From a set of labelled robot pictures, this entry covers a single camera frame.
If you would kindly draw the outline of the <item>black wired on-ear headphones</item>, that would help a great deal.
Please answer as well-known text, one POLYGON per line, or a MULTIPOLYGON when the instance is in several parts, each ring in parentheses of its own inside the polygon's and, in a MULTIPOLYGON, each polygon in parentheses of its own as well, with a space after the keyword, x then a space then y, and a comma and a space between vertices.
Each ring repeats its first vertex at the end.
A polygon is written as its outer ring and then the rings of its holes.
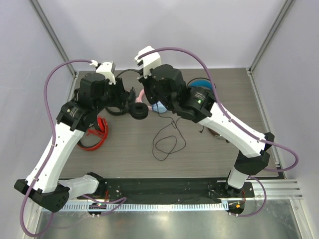
MULTIPOLYGON (((136 101, 130 106, 129 113, 131 116, 137 118, 138 120, 142 120, 146 118, 146 107, 147 105, 145 103, 137 103, 136 101)), ((181 119, 179 117, 178 119, 173 119, 169 116, 163 116, 163 113, 157 113, 157 115, 160 118, 163 119, 169 119, 170 123, 163 128, 161 128, 156 135, 153 138, 152 141, 152 155, 153 157, 158 161, 165 161, 170 155, 177 153, 181 150, 183 150, 186 147, 186 140, 183 137, 180 129, 177 127, 178 121, 181 119), (171 134, 167 135, 165 137, 159 138, 163 134, 163 131, 168 129, 169 127, 173 128, 173 132, 177 132, 177 135, 171 134), (161 149, 158 147, 159 143, 164 143, 164 141, 170 140, 173 142, 173 145, 171 148, 168 148, 167 150, 161 149)))

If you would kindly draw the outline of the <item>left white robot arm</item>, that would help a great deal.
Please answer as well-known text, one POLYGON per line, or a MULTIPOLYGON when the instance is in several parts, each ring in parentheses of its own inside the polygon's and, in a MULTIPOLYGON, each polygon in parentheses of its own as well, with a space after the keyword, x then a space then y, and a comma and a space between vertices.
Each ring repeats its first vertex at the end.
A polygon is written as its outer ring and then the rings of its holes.
POLYGON ((74 91, 72 100, 65 103, 57 116, 55 142, 49 143, 38 164, 26 179, 18 179, 14 188, 28 195, 41 207, 56 213, 68 200, 91 195, 102 198, 107 190, 106 180, 96 173, 70 180, 60 180, 60 174, 73 148, 87 129, 98 127, 98 114, 105 107, 123 107, 129 92, 117 77, 110 84, 104 75, 88 73, 74 91))

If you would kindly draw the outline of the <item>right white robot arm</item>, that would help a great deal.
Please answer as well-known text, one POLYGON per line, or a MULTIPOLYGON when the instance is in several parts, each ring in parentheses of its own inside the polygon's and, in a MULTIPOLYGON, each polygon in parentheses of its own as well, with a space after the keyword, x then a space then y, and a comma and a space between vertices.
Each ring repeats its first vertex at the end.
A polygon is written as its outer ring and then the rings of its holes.
POLYGON ((265 140, 274 140, 274 135, 255 132, 228 111, 221 110, 211 89, 187 85, 181 71, 169 64, 140 69, 139 74, 139 82, 151 104, 161 102, 182 119, 219 133, 238 148, 236 161, 224 186, 228 196, 238 196, 248 177, 268 166, 270 145, 265 140))

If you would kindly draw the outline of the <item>pink blue cat-ear headphones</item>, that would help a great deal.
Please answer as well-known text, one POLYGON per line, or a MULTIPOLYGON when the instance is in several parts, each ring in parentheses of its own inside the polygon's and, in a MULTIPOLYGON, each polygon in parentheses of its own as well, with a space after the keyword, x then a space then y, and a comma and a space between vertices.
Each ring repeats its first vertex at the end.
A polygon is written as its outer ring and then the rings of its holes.
MULTIPOLYGON (((144 91, 144 89, 142 89, 136 98, 136 102, 142 103, 144 95, 145 95, 145 91, 144 91)), ((160 114, 165 113, 167 111, 166 107, 161 102, 157 102, 157 103, 152 104, 152 105, 147 105, 147 107, 148 107, 149 111, 157 112, 160 114)))

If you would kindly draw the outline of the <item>red headphones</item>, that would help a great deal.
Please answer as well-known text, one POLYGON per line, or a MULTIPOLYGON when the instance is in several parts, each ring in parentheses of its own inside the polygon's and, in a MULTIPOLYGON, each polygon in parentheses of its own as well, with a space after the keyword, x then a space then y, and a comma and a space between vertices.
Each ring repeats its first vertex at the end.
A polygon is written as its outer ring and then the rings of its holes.
POLYGON ((100 138, 100 141, 96 144, 85 146, 80 140, 77 142, 77 146, 85 151, 94 151, 100 148, 108 137, 109 127, 105 118, 97 116, 97 119, 87 129, 85 136, 94 135, 100 138))

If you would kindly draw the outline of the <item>black blue over-ear headphones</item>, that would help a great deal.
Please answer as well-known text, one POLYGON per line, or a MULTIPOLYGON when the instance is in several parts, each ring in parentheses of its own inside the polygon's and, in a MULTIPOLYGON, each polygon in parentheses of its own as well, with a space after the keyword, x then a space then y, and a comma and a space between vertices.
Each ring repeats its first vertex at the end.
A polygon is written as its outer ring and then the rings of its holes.
POLYGON ((204 77, 197 77, 197 78, 190 80, 187 83, 187 86, 189 86, 189 87, 204 87, 204 88, 210 89, 211 91, 213 91, 213 89, 216 87, 215 84, 214 84, 214 86, 212 85, 212 82, 208 78, 204 78, 204 77))

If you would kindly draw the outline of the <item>brown leather headphones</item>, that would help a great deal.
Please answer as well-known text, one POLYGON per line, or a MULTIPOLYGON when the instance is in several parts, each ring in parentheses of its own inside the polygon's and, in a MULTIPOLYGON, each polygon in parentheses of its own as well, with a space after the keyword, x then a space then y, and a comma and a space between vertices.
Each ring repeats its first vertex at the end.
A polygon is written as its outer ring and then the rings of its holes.
POLYGON ((227 143, 229 143, 228 140, 226 140, 224 137, 222 137, 219 133, 211 130, 211 129, 208 129, 208 131, 217 139, 221 139, 221 140, 225 140, 227 143))

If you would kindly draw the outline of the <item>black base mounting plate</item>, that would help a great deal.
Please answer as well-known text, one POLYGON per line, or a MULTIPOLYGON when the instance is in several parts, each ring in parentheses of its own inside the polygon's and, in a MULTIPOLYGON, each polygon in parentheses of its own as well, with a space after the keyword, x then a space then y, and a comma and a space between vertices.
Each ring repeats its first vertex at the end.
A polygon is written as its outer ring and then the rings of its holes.
POLYGON ((251 182, 245 182, 242 189, 233 189, 219 178, 104 178, 96 192, 80 192, 69 198, 84 199, 84 195, 108 202, 125 197, 126 204, 145 205, 217 204, 222 199, 255 196, 251 182))

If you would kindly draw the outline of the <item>aluminium rail front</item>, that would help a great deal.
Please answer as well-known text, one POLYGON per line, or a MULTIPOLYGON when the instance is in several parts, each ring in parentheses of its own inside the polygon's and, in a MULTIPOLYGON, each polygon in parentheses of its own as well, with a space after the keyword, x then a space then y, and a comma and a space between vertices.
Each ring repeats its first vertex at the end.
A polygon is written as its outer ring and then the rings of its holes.
POLYGON ((298 182, 294 179, 261 180, 267 200, 299 200, 303 199, 298 182))

